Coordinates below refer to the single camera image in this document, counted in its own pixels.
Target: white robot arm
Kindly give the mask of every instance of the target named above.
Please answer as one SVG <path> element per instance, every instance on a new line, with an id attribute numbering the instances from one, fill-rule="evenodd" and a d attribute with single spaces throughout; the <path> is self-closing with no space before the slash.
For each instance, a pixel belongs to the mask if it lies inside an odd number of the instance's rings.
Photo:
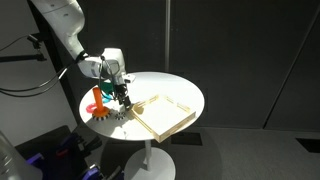
<path id="1" fill-rule="evenodd" d="M 85 53 L 77 34 L 84 26 L 84 15 L 76 0 L 31 0 L 35 7 L 54 30 L 57 37 L 68 50 L 81 72 L 91 78 L 112 78 L 117 86 L 115 92 L 119 103 L 126 109 L 131 104 L 126 97 L 125 64 L 122 51 L 116 48 L 106 48 L 101 56 L 91 57 Z"/>

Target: wooden tray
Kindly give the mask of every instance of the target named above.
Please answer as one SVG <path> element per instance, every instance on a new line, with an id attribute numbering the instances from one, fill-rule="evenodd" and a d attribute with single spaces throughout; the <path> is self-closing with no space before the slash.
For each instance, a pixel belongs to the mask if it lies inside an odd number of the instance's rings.
<path id="1" fill-rule="evenodd" d="M 130 112 L 159 143 L 195 118 L 195 111 L 164 95 L 136 103 Z"/>

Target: dark wall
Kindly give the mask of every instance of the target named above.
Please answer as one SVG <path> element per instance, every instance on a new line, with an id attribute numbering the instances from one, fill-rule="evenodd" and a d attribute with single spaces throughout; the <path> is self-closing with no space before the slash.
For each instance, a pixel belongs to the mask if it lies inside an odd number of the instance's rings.
<path id="1" fill-rule="evenodd" d="M 165 0 L 78 2 L 86 16 L 79 39 L 90 54 L 117 47 L 127 72 L 164 71 Z M 170 73 L 194 82 L 206 99 L 195 125 L 262 128 L 318 5 L 319 0 L 172 1 Z M 312 39 L 319 38 L 316 32 Z M 317 48 L 316 40 L 305 47 L 267 128 L 320 130 L 319 95 L 311 88 L 320 78 Z M 78 69 L 68 74 L 78 103 L 95 84 L 79 76 Z M 300 96 L 293 92 L 297 87 Z"/>

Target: white round table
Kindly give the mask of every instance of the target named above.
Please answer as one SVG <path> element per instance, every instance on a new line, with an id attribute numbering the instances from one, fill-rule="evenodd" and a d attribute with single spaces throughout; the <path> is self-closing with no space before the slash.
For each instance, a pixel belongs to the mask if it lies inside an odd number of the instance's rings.
<path id="1" fill-rule="evenodd" d="M 131 103 L 147 100 L 157 94 L 167 95 L 174 101 L 196 111 L 195 118 L 182 126 L 176 132 L 190 126 L 201 115 L 204 108 L 204 97 L 199 88 L 190 81 L 168 73 L 137 72 L 131 73 L 136 78 L 127 84 Z M 79 111 L 84 123 L 95 132 L 114 139 L 126 141 L 145 141 L 146 148 L 134 153 L 125 167 L 125 179 L 170 180 L 175 178 L 175 166 L 172 158 L 159 148 L 151 148 L 152 134 L 129 114 L 122 120 L 117 120 L 114 113 L 103 121 L 92 118 L 86 108 L 94 103 L 92 89 L 82 98 Z M 112 109 L 115 101 L 104 103 Z"/>

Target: orange object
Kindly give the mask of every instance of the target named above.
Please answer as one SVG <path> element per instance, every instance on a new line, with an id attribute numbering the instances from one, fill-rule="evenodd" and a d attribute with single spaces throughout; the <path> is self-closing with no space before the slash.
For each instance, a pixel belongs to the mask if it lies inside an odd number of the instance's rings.
<path id="1" fill-rule="evenodd" d="M 102 104 L 102 97 L 100 88 L 94 87 L 93 89 L 94 99 L 96 101 L 97 108 L 93 110 L 92 115 L 95 117 L 105 117 L 109 114 L 109 109 Z"/>

